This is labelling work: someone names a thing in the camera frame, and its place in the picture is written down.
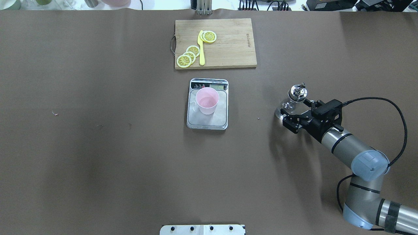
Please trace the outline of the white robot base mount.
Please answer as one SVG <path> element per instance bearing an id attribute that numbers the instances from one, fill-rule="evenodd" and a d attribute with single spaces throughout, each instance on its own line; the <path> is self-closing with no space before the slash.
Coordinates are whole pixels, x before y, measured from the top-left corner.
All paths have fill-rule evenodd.
<path id="1" fill-rule="evenodd" d="M 160 235 L 246 235 L 245 225 L 206 224 L 206 225 L 165 225 Z"/>

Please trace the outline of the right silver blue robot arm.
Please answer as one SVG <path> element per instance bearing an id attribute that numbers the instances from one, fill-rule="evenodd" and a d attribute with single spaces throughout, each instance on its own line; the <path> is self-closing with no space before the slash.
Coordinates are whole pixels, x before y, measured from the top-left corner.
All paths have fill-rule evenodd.
<path id="1" fill-rule="evenodd" d="M 297 134 L 300 129 L 327 148 L 336 158 L 352 171 L 346 201 L 339 207 L 343 218 L 353 226 L 385 231 L 390 234 L 416 235 L 417 210 L 380 196 L 382 182 L 391 166 L 403 154 L 407 144 L 407 126 L 400 108 L 391 100 L 398 111 L 403 128 L 404 140 L 399 154 L 390 161 L 384 153 L 376 150 L 341 126 L 343 107 L 360 101 L 360 98 L 341 102 L 331 100 L 304 100 L 309 109 L 302 114 L 291 114 L 284 106 L 276 109 L 276 116 L 285 128 Z"/>

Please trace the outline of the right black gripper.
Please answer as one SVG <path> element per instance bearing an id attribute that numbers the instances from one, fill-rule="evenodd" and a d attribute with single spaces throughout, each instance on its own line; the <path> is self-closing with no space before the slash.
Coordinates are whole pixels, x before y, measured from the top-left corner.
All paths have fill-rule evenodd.
<path id="1" fill-rule="evenodd" d="M 292 133 L 297 134 L 300 129 L 305 129 L 319 143 L 322 143 L 325 133 L 335 125 L 341 125 L 342 114 L 332 117 L 331 120 L 321 120 L 302 115 L 309 110 L 320 107 L 322 104 L 305 99 L 297 102 L 292 99 L 284 99 L 280 104 L 280 114 L 283 115 L 282 124 Z"/>

